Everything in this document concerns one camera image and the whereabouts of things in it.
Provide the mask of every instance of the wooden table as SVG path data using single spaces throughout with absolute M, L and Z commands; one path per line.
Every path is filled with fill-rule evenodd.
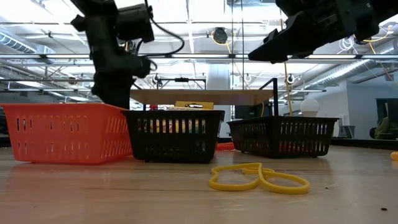
M 397 223 L 398 162 L 390 153 L 332 147 L 318 159 L 218 152 L 211 164 L 127 158 L 103 166 L 66 166 L 16 162 L 9 149 L 0 149 L 0 223 Z M 304 177 L 311 192 L 209 188 L 212 167 L 245 162 Z M 220 181 L 252 178 L 225 172 Z

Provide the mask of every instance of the white lamp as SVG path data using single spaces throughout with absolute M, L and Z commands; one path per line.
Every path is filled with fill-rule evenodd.
M 320 109 L 318 101 L 314 99 L 306 99 L 300 104 L 300 110 L 304 117 L 316 117 Z

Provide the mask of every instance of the black plastic basket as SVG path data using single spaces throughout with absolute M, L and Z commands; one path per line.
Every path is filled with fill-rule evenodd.
M 136 159 L 210 162 L 224 111 L 125 111 Z
M 336 118 L 270 116 L 229 122 L 235 148 L 270 158 L 328 154 Z

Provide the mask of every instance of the rubber band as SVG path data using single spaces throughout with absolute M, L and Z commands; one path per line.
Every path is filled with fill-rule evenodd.
M 254 181 L 247 184 L 220 184 L 217 183 L 219 171 L 221 170 L 236 170 L 242 169 L 244 174 L 257 174 L 259 177 Z M 266 189 L 271 192 L 279 193 L 279 194 L 306 194 L 310 190 L 310 183 L 295 175 L 283 174 L 279 172 L 275 172 L 272 169 L 262 168 L 261 163 L 249 163 L 249 164 L 238 164 L 233 166 L 221 166 L 212 168 L 211 174 L 213 175 L 209 180 L 209 185 L 211 188 L 216 190 L 224 190 L 224 191 L 243 191 L 243 190 L 251 190 L 256 188 L 258 185 L 263 185 Z M 286 187 L 280 186 L 276 184 L 272 184 L 268 181 L 268 179 L 278 177 L 286 180 L 292 180 L 301 184 L 299 187 Z

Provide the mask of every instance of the red object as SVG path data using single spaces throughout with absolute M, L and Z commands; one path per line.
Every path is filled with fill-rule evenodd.
M 150 110 L 158 110 L 157 105 L 150 105 L 149 108 Z
M 101 103 L 3 108 L 15 160 L 100 164 L 132 154 L 124 109 Z
M 217 151 L 233 151 L 233 150 L 235 150 L 233 142 L 217 144 Z

